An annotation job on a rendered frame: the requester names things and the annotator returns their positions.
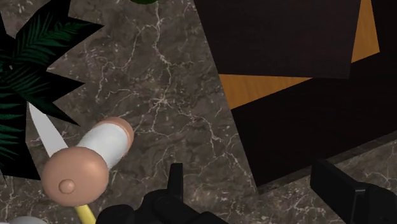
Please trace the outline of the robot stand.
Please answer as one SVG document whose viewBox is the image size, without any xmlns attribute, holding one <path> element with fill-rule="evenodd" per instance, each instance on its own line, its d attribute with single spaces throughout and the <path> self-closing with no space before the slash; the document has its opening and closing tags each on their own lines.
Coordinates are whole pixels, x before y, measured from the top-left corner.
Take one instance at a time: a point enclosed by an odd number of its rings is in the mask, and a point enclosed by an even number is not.
<svg viewBox="0 0 397 224">
<path fill-rule="evenodd" d="M 348 78 L 360 0 L 193 0 L 220 74 Z"/>
</svg>

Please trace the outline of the grey round object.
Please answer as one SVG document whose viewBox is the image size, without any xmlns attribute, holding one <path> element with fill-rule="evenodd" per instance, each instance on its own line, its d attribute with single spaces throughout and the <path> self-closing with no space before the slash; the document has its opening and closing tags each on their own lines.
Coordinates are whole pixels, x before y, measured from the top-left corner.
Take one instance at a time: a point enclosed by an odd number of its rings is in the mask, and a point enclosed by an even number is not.
<svg viewBox="0 0 397 224">
<path fill-rule="evenodd" d="M 37 217 L 19 216 L 12 219 L 10 224 L 47 224 L 47 222 Z"/>
</svg>

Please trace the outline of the tan and white shaker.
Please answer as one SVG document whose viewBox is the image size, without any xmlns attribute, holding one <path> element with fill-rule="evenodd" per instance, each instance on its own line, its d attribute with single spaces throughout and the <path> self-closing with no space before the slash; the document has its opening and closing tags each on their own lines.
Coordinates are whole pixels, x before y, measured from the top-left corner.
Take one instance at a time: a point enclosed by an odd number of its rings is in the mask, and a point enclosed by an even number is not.
<svg viewBox="0 0 397 224">
<path fill-rule="evenodd" d="M 82 206 L 98 199 L 112 169 L 129 151 L 132 126 L 109 117 L 90 129 L 73 147 L 62 146 L 47 161 L 41 175 L 47 196 L 63 206 Z"/>
</svg>

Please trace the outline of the dark green leafy plant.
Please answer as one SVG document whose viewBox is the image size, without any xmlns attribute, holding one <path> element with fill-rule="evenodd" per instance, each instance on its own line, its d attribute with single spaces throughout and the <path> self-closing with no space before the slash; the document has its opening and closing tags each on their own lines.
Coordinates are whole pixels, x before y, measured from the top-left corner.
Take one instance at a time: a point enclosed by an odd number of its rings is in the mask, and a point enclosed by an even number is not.
<svg viewBox="0 0 397 224">
<path fill-rule="evenodd" d="M 63 54 L 102 28 L 69 17 L 71 0 L 50 0 L 17 32 L 6 33 L 0 14 L 0 171 L 39 180 L 25 143 L 27 105 L 73 123 L 54 101 L 80 87 L 80 81 L 48 72 Z"/>
</svg>

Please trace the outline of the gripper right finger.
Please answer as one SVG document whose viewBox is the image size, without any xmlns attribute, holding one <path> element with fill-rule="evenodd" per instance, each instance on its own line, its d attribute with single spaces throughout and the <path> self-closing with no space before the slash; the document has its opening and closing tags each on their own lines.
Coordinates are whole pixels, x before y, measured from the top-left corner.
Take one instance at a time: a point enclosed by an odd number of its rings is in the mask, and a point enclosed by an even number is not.
<svg viewBox="0 0 397 224">
<path fill-rule="evenodd" d="M 312 165 L 310 187 L 346 224 L 397 224 L 397 194 L 356 181 L 327 160 Z"/>
</svg>

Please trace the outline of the dark brown large box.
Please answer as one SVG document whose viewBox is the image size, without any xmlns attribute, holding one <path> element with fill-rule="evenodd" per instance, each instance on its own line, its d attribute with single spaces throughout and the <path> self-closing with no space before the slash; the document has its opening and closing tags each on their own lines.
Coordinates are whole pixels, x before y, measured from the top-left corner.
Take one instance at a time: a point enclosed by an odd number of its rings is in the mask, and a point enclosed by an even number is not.
<svg viewBox="0 0 397 224">
<path fill-rule="evenodd" d="M 380 51 L 354 62 L 348 79 L 310 79 L 232 110 L 259 193 L 397 131 L 397 0 L 371 2 Z"/>
</svg>

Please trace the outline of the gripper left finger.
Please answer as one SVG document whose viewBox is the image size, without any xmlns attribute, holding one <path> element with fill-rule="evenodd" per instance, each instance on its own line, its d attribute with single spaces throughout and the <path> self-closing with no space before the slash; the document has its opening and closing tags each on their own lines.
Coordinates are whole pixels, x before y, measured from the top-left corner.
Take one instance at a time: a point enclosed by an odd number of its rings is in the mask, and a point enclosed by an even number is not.
<svg viewBox="0 0 397 224">
<path fill-rule="evenodd" d="M 98 215 L 96 224 L 205 224 L 198 213 L 183 202 L 183 165 L 171 165 L 166 189 L 147 193 L 138 209 L 126 204 L 109 206 Z"/>
</svg>

